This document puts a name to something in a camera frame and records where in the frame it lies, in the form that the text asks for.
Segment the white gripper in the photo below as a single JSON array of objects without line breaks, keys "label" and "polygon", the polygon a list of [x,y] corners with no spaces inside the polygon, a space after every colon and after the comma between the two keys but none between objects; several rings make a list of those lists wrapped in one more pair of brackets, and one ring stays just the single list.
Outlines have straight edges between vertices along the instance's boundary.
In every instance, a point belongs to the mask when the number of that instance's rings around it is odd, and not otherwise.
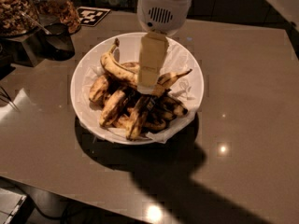
[{"label": "white gripper", "polygon": [[169,47],[166,35],[173,35],[182,27],[191,4],[192,0],[137,0],[137,17],[148,32],[141,38],[140,44],[139,92],[152,94]]}]

